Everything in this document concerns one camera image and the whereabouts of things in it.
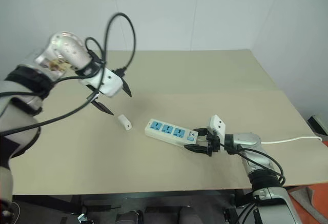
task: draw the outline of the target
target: electrical outlet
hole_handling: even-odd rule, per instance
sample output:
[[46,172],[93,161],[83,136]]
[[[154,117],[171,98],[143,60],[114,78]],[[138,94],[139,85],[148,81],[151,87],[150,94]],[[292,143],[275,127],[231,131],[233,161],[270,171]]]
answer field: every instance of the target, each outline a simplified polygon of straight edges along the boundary
[[145,127],[145,134],[180,147],[196,144],[198,136],[196,131],[155,119],[150,119]]

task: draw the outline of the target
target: power strip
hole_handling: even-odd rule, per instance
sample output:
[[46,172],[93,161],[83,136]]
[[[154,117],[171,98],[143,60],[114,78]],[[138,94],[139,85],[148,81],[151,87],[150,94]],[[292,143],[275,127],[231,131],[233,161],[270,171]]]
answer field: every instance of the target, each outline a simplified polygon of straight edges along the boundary
[[156,119],[150,119],[145,128],[145,134],[149,137],[180,147],[189,144],[196,144],[198,136],[198,132],[196,131]]

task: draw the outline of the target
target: white power cord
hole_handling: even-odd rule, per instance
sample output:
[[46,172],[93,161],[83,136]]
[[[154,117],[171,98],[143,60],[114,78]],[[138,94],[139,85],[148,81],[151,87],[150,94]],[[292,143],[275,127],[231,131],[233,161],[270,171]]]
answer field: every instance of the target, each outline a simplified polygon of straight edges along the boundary
[[304,139],[304,138],[316,138],[322,142],[322,138],[318,136],[302,136],[302,137],[296,137],[296,138],[289,138],[289,139],[284,139],[284,140],[278,140],[278,141],[271,141],[271,142],[262,142],[262,144],[279,144],[279,143],[285,143],[289,141],[294,141],[298,139]]
[[18,221],[19,215],[21,214],[21,208],[19,207],[18,203],[16,203],[16,202],[12,202],[12,203],[16,204],[18,207],[18,215],[17,215],[15,222],[13,222],[13,224],[16,224],[16,222]]

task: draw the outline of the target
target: table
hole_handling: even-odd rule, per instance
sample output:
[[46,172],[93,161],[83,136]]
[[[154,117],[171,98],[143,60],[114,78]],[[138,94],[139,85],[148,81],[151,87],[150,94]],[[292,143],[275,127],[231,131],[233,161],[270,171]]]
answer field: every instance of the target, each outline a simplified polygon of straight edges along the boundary
[[[110,52],[110,68],[128,57]],[[263,141],[314,135],[249,50],[137,52],[126,74],[132,98],[123,92],[100,98],[115,116],[89,105],[44,126],[37,143],[11,160],[14,194],[250,188],[238,155],[208,157],[147,137],[150,118],[199,128],[217,114],[227,133],[254,132]],[[38,120],[72,110],[89,93],[75,80],[58,84]],[[120,114],[131,121],[130,131],[119,124]],[[328,149],[318,140],[263,147],[282,165],[287,186],[328,181]]]

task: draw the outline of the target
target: white wall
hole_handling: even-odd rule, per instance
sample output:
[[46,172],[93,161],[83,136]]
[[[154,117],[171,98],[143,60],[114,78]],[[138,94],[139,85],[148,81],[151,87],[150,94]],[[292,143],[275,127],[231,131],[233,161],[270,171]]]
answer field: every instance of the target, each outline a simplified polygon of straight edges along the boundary
[[328,114],[328,0],[275,0],[252,51],[304,118]]
[[[0,79],[56,31],[102,41],[106,21],[122,11],[133,21],[138,50],[249,49],[274,0],[0,0]],[[124,20],[110,48],[131,47]]]

